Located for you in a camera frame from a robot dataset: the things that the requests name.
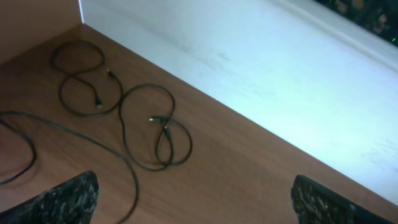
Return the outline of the black speckled left gripper right finger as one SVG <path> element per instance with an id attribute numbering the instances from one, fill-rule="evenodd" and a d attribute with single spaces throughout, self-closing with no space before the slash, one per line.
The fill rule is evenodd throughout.
<path id="1" fill-rule="evenodd" d="M 304 175 L 296 176 L 291 201 L 300 224 L 391 224 Z"/>

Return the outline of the black speckled left gripper left finger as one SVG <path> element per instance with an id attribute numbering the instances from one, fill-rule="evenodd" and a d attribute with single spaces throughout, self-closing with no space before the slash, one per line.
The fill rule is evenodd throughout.
<path id="1" fill-rule="evenodd" d="M 98 195 L 98 179 L 88 170 L 1 212 L 1 223 L 87 224 L 95 212 Z"/>

